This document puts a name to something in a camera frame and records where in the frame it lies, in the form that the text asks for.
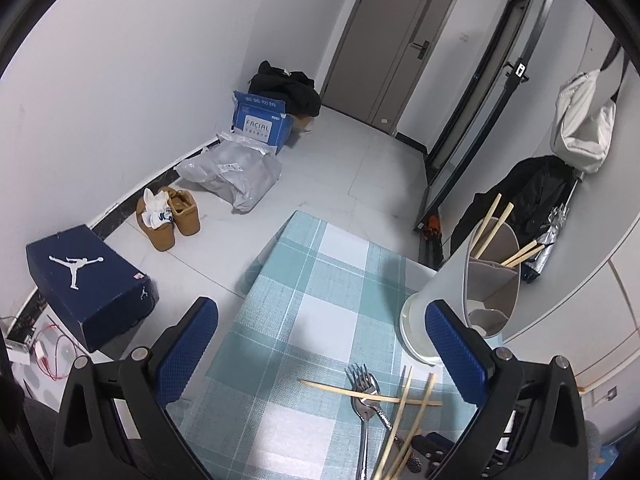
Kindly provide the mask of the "white shoulder bag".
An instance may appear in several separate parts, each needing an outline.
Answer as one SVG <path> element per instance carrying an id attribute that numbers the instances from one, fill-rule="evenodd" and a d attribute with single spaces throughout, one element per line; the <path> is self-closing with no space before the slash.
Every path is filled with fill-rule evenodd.
<path id="1" fill-rule="evenodd" d="M 595 174 L 608 158 L 616 116 L 616 103 L 608 98 L 594 112 L 590 106 L 596 95 L 601 70 L 578 73 L 560 88 L 550 148 L 568 166 Z"/>

